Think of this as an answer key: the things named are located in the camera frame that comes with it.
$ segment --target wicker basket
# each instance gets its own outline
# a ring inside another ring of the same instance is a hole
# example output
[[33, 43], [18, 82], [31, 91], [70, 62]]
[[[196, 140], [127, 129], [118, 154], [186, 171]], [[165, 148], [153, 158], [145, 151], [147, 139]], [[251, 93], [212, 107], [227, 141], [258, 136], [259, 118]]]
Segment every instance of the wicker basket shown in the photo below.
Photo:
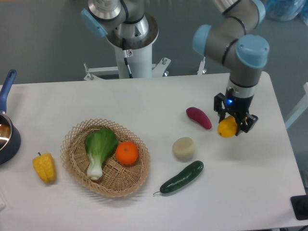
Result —
[[[103, 176], [98, 180], [87, 177], [89, 159], [84, 141], [88, 134], [101, 128], [109, 128], [119, 142], [131, 141], [139, 149], [138, 160], [129, 166], [120, 164], [113, 154], [103, 163]], [[150, 170], [150, 155], [143, 141], [123, 126], [106, 120], [84, 121], [65, 136], [61, 146], [63, 167], [80, 184], [106, 197], [121, 197], [136, 191], [145, 181]]]

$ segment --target yellow bell pepper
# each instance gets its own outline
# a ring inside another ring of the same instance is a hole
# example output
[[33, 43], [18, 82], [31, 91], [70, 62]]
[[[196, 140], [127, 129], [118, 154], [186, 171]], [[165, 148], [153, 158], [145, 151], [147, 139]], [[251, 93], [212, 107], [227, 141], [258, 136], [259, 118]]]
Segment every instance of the yellow bell pepper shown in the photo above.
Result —
[[45, 183], [50, 183], [56, 180], [57, 174], [54, 166], [54, 161], [50, 153], [40, 154], [32, 160], [33, 167], [38, 176]]

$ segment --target bok choy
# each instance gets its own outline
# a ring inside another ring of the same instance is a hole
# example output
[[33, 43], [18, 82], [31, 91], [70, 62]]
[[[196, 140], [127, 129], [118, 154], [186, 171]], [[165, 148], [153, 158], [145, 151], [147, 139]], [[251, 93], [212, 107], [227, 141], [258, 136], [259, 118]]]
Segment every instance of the bok choy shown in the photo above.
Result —
[[116, 135], [109, 128], [102, 128], [86, 137], [85, 147], [90, 162], [87, 175], [91, 180], [98, 180], [103, 175], [102, 164], [115, 152], [117, 144]]

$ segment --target toy fruit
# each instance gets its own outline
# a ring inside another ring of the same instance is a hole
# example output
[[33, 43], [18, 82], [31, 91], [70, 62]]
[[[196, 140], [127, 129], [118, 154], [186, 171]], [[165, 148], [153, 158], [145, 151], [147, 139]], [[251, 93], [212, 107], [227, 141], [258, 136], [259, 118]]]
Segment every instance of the toy fruit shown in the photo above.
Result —
[[38, 154], [39, 156], [32, 160], [34, 170], [46, 184], [55, 181], [57, 174], [52, 155], [50, 153]]
[[138, 159], [138, 147], [133, 142], [122, 142], [116, 148], [115, 155], [116, 159], [121, 164], [131, 165]]
[[217, 132], [220, 136], [224, 138], [230, 138], [236, 134], [237, 124], [233, 116], [229, 116], [223, 120], [218, 125]]

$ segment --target white table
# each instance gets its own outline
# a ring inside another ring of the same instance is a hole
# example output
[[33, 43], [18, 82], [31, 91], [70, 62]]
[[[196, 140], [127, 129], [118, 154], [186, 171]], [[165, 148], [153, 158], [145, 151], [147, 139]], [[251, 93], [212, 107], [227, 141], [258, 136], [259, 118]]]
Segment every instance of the white table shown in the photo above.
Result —
[[[290, 197], [305, 194], [270, 77], [263, 73], [250, 113], [259, 117], [248, 134], [230, 139], [217, 132], [213, 98], [225, 93], [228, 74], [14, 85], [8, 113], [22, 136], [17, 155], [0, 166], [6, 208], [1, 231], [242, 231], [307, 225], [296, 220]], [[204, 130], [185, 110], [206, 112]], [[151, 170], [134, 194], [96, 195], [62, 167], [60, 147], [73, 126], [91, 118], [115, 121], [149, 149]], [[172, 144], [191, 137], [196, 152], [177, 160]], [[54, 185], [36, 175], [37, 152], [52, 153]], [[193, 184], [171, 196], [153, 196], [167, 179], [194, 160], [205, 164]]]

